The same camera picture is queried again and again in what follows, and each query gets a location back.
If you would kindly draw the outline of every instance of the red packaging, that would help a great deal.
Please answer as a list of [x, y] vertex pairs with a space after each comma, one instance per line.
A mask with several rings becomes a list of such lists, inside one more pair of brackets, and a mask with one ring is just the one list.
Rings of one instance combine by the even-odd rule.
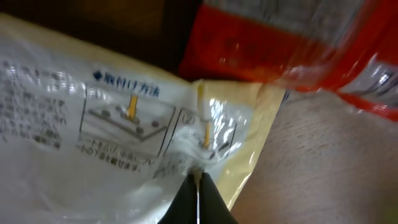
[[330, 90], [398, 121], [398, 1], [207, 3], [197, 13], [182, 77]]

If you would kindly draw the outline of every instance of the white plastic packaging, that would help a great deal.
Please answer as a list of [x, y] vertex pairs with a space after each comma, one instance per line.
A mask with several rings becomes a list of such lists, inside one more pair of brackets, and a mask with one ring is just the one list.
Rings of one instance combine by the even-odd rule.
[[228, 208], [284, 91], [186, 83], [0, 15], [0, 220], [157, 223], [184, 175], [210, 173]]

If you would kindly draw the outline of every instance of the wooden surface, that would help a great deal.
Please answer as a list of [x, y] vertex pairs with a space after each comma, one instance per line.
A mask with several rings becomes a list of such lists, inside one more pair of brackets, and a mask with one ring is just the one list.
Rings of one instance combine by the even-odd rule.
[[386, 123], [350, 114], [329, 94], [292, 96], [233, 215], [240, 223], [388, 223], [398, 208], [398, 128]]

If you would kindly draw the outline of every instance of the blue diamond symbol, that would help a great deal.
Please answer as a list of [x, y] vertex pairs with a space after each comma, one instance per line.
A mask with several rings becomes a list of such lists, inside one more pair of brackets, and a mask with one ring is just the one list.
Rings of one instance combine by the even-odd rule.
[[98, 81], [102, 78], [102, 73], [100, 71], [96, 71], [93, 73], [94, 78]]

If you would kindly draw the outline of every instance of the plastic bag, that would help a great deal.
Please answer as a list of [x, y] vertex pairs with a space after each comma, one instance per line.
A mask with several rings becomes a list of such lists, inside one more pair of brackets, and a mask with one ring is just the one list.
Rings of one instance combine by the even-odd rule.
[[227, 206], [284, 90], [189, 84], [150, 65], [0, 15], [4, 223], [156, 223], [189, 169]]
[[208, 0], [180, 74], [330, 90], [398, 121], [397, 8], [394, 0]]

